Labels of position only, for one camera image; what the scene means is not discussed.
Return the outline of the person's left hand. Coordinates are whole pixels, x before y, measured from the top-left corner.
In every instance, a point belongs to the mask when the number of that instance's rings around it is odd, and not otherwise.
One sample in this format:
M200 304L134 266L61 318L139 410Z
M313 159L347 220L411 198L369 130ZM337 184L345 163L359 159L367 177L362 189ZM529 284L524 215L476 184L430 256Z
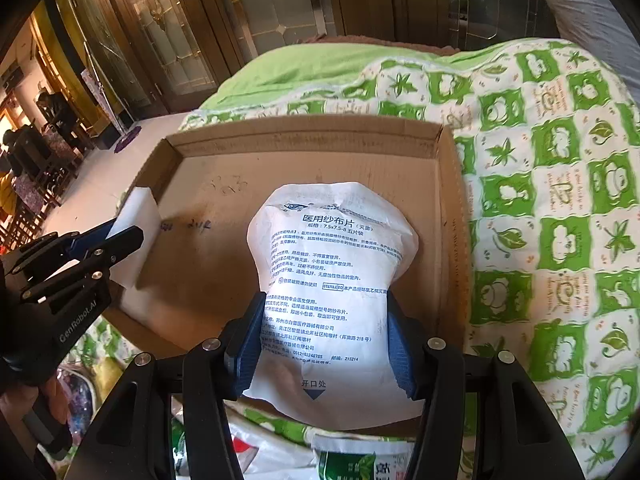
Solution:
M32 409L40 394L46 398L54 419L60 424L67 422L68 401L58 378L51 377L40 387L29 387L18 382L1 395L2 414L14 432L23 426L24 416Z

